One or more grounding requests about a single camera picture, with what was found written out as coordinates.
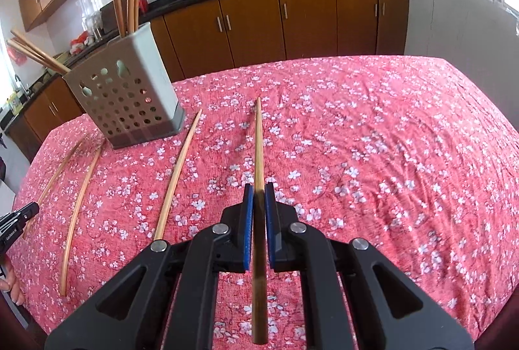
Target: utensil holder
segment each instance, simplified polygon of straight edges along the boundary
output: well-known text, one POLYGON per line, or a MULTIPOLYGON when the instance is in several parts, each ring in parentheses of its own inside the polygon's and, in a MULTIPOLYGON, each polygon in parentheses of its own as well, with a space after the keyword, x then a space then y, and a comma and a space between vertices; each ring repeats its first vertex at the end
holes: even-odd
POLYGON ((171 86, 149 22, 63 77, 114 149, 180 132, 185 111, 171 86))

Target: red bottle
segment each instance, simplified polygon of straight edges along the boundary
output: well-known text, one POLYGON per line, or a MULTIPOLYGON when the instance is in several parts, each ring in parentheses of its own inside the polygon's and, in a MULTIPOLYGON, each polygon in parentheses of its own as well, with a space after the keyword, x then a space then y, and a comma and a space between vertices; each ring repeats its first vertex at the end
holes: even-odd
POLYGON ((144 15, 148 11, 148 0, 139 0, 139 11, 144 15))

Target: triangular cutout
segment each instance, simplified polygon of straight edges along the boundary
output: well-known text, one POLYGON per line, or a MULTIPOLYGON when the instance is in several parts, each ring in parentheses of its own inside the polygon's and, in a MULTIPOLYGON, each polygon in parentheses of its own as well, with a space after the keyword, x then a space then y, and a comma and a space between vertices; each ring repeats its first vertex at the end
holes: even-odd
POLYGON ((385 266, 375 264, 373 266, 373 272, 382 288, 393 318, 399 320, 424 307, 422 301, 385 266))
POLYGON ((124 320, 130 312, 131 304, 146 274, 146 268, 140 267, 114 290, 107 298, 96 305, 96 309, 116 320, 124 320))

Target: silver bolt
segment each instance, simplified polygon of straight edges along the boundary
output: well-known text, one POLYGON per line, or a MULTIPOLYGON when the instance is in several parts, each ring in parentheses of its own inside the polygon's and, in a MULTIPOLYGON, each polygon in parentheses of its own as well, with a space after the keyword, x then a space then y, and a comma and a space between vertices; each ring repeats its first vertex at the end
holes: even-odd
POLYGON ((369 247, 369 243, 366 239, 363 239, 361 237, 357 237, 354 239, 351 244, 354 246, 357 250, 366 250, 369 247))
POLYGON ((218 223, 213 226, 214 234, 225 234, 229 231, 229 226, 224 223, 218 223))
POLYGON ((164 252, 168 247, 168 243, 165 240, 155 240, 151 244, 151 250, 154 252, 164 252))
POLYGON ((306 231, 306 225, 303 223, 292 223, 290 224, 290 230, 294 233, 304 233, 306 231))

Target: tablecloth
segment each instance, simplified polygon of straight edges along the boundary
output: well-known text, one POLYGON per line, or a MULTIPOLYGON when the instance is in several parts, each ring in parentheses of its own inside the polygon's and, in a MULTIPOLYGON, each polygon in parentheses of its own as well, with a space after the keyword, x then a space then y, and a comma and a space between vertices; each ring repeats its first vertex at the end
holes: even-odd
MULTIPOLYGON (((50 133, 15 207, 37 200, 86 134, 9 255, 27 308, 51 331, 152 241, 190 123, 203 115, 165 229, 191 239, 253 182, 254 102, 263 106, 265 180, 326 236, 365 237, 476 339, 519 282, 519 135, 463 74, 440 59, 355 56, 261 64, 174 84, 187 113, 178 136, 105 146, 68 263, 71 212, 103 140, 88 115, 50 133)), ((268 272, 268 348, 301 348, 298 274, 268 272)), ((221 274, 214 348, 253 348, 251 276, 221 274)))

